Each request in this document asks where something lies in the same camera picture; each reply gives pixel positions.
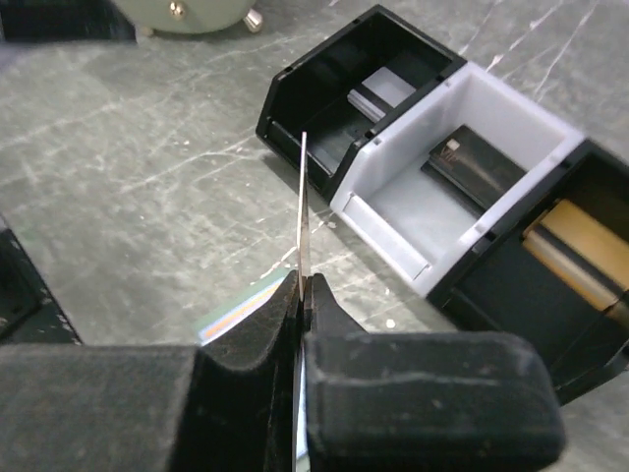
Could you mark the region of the green card holder wallet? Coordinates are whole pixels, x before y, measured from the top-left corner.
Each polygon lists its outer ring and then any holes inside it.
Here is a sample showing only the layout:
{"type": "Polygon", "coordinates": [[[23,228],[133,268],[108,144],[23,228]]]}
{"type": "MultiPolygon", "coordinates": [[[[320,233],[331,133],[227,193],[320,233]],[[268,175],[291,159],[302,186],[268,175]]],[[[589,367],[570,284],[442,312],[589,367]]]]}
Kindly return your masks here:
{"type": "Polygon", "coordinates": [[[266,303],[289,274],[289,268],[277,268],[252,283],[231,301],[201,318],[195,328],[199,344],[206,345],[220,337],[266,303]]]}

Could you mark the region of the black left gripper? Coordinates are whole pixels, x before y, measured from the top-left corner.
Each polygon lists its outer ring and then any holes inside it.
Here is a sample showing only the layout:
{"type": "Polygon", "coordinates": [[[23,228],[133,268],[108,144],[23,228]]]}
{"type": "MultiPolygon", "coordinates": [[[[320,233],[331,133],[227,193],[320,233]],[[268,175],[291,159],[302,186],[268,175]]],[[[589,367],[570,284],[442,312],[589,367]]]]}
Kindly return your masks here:
{"type": "Polygon", "coordinates": [[[1,0],[1,41],[135,41],[136,29],[112,1],[1,0]]]}

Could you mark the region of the gold credit card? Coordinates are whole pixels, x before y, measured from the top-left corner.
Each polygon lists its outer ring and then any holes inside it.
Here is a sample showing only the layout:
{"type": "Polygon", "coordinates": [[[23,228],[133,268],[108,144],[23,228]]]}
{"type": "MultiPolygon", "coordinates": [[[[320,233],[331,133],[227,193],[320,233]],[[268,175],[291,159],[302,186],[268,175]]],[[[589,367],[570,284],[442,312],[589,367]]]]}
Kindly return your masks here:
{"type": "Polygon", "coordinates": [[[298,254],[298,283],[300,302],[304,303],[306,282],[310,273],[310,219],[308,205],[308,151],[306,131],[301,136],[299,201],[297,210],[296,243],[298,254]]]}

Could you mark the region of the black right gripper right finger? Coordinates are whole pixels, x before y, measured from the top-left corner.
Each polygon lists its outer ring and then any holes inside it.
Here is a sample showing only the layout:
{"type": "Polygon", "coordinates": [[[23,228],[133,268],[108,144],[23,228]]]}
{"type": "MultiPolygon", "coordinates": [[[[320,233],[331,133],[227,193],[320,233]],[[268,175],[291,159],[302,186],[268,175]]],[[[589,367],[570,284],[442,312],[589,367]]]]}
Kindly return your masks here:
{"type": "Polygon", "coordinates": [[[541,471],[565,447],[535,348],[496,331],[369,333],[321,274],[304,307],[313,471],[541,471]]]}

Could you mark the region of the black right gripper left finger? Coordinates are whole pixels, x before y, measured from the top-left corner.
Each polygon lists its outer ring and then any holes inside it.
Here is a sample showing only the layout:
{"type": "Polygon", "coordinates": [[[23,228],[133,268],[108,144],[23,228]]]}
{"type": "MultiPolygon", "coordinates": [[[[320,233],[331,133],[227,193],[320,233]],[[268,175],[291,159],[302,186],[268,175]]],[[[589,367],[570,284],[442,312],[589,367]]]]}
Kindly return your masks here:
{"type": "Polygon", "coordinates": [[[4,346],[2,469],[293,470],[299,319],[289,272],[204,346],[4,346]]]}

